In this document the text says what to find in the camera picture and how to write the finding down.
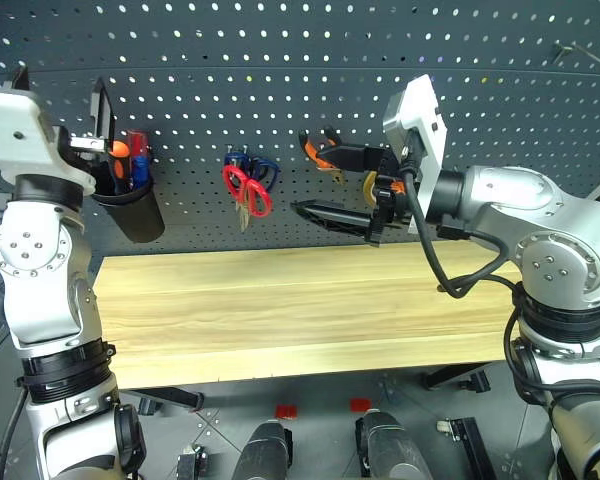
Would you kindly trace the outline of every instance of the red handle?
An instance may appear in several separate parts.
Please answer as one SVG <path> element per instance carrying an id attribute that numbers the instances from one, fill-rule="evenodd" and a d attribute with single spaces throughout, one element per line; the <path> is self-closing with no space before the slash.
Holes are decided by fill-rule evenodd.
<path id="1" fill-rule="evenodd" d="M 238 187 L 233 184 L 233 178 L 238 179 Z M 225 165 L 222 169 L 222 179 L 231 196 L 239 203 L 244 202 L 244 187 L 248 180 L 247 175 L 234 165 Z"/>
<path id="2" fill-rule="evenodd" d="M 260 182 L 255 180 L 249 180 L 247 182 L 247 190 L 249 191 L 249 214 L 254 217 L 266 217 L 271 213 L 273 208 L 273 201 L 271 195 L 267 192 L 267 189 L 262 186 Z M 262 199 L 264 208 L 258 210 L 258 198 Z"/>

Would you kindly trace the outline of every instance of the wooden table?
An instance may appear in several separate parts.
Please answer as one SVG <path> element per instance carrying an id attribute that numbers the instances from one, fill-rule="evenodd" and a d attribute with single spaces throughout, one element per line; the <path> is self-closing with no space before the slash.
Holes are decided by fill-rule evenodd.
<path id="1" fill-rule="evenodd" d="M 436 248 L 450 276 L 494 256 Z M 436 285 L 413 243 L 109 257 L 95 289 L 128 389 L 503 358 L 509 290 Z"/>

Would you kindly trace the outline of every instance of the red scissors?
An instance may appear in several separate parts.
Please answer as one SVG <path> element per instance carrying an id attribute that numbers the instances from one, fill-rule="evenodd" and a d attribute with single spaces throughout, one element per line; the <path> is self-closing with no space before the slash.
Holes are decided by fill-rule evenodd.
<path id="1" fill-rule="evenodd" d="M 222 179 L 229 193 L 249 215 L 266 217 L 271 213 L 273 202 L 267 189 L 260 182 L 249 177 L 241 168 L 225 165 L 222 169 Z M 262 200 L 262 210 L 258 210 L 258 197 Z"/>

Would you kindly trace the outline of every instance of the gray floor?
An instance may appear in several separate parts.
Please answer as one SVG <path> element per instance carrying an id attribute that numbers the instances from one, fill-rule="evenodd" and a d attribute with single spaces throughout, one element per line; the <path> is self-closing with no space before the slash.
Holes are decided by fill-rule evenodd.
<path id="1" fill-rule="evenodd" d="M 205 393 L 206 408 L 189 413 L 165 406 L 155 416 L 143 417 L 149 453 L 141 473 L 147 480 L 175 478 L 178 454 L 197 442 L 211 454 L 210 478 L 230 478 L 255 427 L 273 416 L 277 404 L 294 404 L 298 418 L 283 422 L 294 436 L 295 461 L 289 478 L 356 476 L 353 431 L 358 415 L 349 411 L 349 399 L 366 397 L 409 429 L 436 479 L 471 478 L 461 444 L 435 431 L 436 420 L 464 416 L 476 417 L 499 478 L 544 476 L 551 463 L 546 415 L 518 399 L 505 365 L 488 367 L 492 391 L 484 394 L 452 385 L 427 391 L 419 384 L 422 373 L 422 369 L 396 369 L 187 387 Z M 7 339 L 0 346 L 0 437 L 17 394 L 13 379 L 19 374 Z M 131 395 L 123 395 L 123 400 L 137 404 L 137 397 Z M 25 419 L 13 439 L 7 478 L 36 478 Z"/>

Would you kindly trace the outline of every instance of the black cup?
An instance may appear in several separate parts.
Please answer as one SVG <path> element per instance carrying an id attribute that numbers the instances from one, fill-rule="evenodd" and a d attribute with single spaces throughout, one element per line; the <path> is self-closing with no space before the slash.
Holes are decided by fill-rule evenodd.
<path id="1" fill-rule="evenodd" d="M 122 195 L 98 195 L 93 199 L 104 207 L 125 236 L 135 243 L 147 243 L 164 232 L 164 221 L 153 192 L 153 178 L 138 190 Z"/>

